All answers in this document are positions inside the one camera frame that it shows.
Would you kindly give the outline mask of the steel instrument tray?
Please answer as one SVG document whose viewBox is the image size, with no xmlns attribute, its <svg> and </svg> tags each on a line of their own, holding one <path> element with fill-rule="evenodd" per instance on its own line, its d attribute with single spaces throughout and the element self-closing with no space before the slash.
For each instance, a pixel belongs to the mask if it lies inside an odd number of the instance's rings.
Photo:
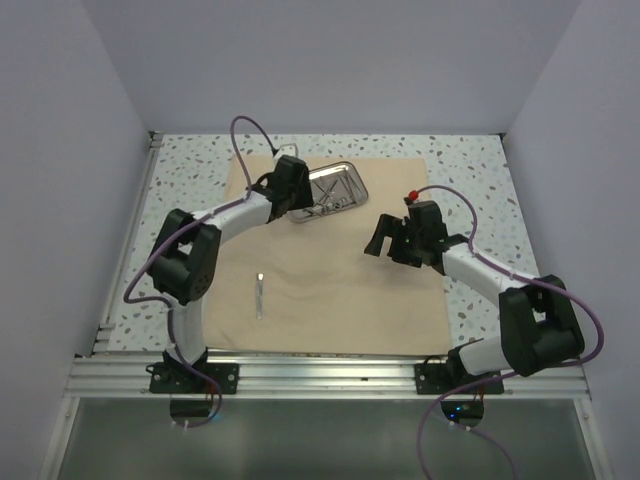
<svg viewBox="0 0 640 480">
<path fill-rule="evenodd" d="M 306 223 L 364 205 L 369 193 L 356 166 L 337 162 L 310 171 L 313 204 L 287 213 L 293 223 Z"/>
</svg>

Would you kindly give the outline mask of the steel surgical scissors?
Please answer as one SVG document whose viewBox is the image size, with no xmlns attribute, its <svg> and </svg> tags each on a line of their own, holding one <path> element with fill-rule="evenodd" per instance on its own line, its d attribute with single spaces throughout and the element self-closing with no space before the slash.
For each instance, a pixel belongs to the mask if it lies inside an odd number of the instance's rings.
<svg viewBox="0 0 640 480">
<path fill-rule="evenodd" d="M 353 204 L 350 192 L 342 178 L 319 178 L 312 182 L 313 212 L 323 216 L 341 211 Z"/>
</svg>

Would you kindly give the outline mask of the beige cloth wrap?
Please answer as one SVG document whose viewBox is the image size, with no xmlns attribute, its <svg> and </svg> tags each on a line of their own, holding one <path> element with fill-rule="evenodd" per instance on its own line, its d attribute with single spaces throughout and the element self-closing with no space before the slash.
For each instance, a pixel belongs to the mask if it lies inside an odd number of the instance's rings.
<svg viewBox="0 0 640 480">
<path fill-rule="evenodd" d="M 420 158 L 354 160 L 369 193 L 357 208 L 306 223 L 281 218 L 223 244 L 203 301 L 212 348 L 284 353 L 432 355 L 450 349 L 442 277 L 364 253 L 379 216 L 403 217 L 428 182 Z M 264 274 L 263 318 L 255 309 Z"/>
</svg>

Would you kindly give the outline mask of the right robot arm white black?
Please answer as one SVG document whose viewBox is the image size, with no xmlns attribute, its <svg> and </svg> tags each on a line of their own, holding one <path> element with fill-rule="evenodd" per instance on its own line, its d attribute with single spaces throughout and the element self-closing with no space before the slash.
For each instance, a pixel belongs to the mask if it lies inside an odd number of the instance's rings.
<svg viewBox="0 0 640 480">
<path fill-rule="evenodd" d="M 451 389 L 468 392 L 482 377 L 511 369 L 527 377 L 579 357 L 584 337 L 571 300 L 561 294 L 556 276 L 535 278 L 511 273 L 506 266 L 487 265 L 461 234 L 451 235 L 434 201 L 408 205 L 403 218 L 382 214 L 364 253 L 387 256 L 398 264 L 428 266 L 458 280 L 498 309 L 499 334 L 450 350 L 438 374 Z"/>
</svg>

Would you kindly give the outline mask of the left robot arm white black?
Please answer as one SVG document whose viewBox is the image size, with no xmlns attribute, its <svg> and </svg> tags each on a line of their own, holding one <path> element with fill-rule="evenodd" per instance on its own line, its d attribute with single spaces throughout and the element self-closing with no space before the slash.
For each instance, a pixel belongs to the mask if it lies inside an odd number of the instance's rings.
<svg viewBox="0 0 640 480">
<path fill-rule="evenodd" d="M 201 319 L 221 246 L 238 235 L 313 205 L 307 164 L 283 155 L 239 198 L 198 212 L 170 211 L 148 257 L 146 273 L 169 302 L 169 346 L 163 354 L 172 379 L 185 392 L 201 390 L 210 378 Z"/>
</svg>

